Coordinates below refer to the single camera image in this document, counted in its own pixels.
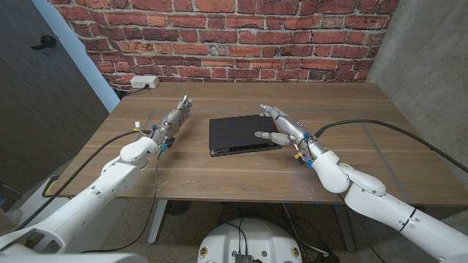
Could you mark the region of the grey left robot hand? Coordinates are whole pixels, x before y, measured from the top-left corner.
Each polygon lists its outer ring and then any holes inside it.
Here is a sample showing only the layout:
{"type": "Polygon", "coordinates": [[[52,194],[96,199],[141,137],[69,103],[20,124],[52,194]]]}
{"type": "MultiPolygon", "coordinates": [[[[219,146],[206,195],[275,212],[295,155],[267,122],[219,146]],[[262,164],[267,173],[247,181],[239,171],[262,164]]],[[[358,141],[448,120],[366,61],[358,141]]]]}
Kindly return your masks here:
{"type": "Polygon", "coordinates": [[[177,107],[171,110],[151,133],[151,139],[162,145],[167,139],[174,137],[185,121],[190,117],[192,100],[185,95],[177,107]]]}

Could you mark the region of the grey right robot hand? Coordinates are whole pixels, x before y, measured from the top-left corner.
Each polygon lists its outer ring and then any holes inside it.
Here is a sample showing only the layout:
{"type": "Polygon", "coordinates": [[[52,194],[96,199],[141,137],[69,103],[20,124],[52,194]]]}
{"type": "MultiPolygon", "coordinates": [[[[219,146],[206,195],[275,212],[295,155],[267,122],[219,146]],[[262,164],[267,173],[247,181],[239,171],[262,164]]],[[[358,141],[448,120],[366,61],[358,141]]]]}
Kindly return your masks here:
{"type": "Polygon", "coordinates": [[[260,116],[272,118],[283,133],[256,131],[256,137],[270,140],[280,146],[286,146],[293,143],[297,154],[296,159],[301,159],[301,162],[314,161],[328,150],[316,139],[313,138],[306,124],[291,117],[279,108],[261,104],[260,107],[264,110],[260,116]]]}

